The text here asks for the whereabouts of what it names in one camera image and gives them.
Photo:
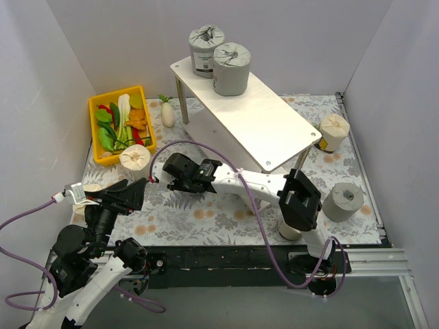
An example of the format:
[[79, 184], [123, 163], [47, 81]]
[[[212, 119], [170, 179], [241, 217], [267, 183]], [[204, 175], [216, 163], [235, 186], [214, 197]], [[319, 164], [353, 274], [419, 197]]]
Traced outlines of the grey roll with cartoon label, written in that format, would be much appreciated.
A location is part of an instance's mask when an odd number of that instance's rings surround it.
[[251, 54], [234, 42], [218, 46], [213, 53], [213, 89], [224, 97], [242, 95], [248, 86]]

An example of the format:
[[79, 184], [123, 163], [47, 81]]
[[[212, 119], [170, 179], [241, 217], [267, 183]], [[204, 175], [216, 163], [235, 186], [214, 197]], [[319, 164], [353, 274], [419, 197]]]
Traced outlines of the grey roll with QR label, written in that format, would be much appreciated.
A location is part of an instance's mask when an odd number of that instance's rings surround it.
[[213, 77], [213, 54], [225, 41], [224, 32], [216, 25], [205, 25], [189, 35], [192, 71], [200, 77]]

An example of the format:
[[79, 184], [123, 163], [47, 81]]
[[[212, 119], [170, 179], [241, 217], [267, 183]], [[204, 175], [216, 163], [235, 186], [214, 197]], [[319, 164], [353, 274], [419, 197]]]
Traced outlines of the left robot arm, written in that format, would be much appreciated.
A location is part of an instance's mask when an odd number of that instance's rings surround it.
[[116, 244], [103, 269], [94, 259], [104, 256], [118, 215], [140, 210], [148, 180], [121, 180], [99, 191], [85, 191], [81, 183], [68, 184], [62, 198], [84, 206], [85, 226], [67, 225], [58, 233], [52, 250], [56, 255], [49, 268], [56, 283], [47, 309], [34, 313], [26, 328], [81, 328], [91, 311], [124, 276], [141, 273], [147, 251], [134, 238]]

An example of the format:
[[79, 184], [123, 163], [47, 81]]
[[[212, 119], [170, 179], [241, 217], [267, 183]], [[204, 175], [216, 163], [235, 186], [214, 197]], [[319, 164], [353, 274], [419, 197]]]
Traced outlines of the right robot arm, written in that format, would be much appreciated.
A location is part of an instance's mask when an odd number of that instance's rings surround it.
[[231, 193], [245, 195], [278, 204], [283, 223], [298, 232], [307, 245], [307, 253], [292, 258], [296, 273], [329, 272], [335, 269], [335, 242], [325, 226], [318, 223], [322, 209], [321, 193], [296, 169], [288, 174], [264, 174], [253, 171], [234, 171], [226, 163], [204, 159], [200, 164], [189, 157], [172, 154], [164, 163], [153, 166], [154, 178], [167, 183], [170, 190], [188, 193]]

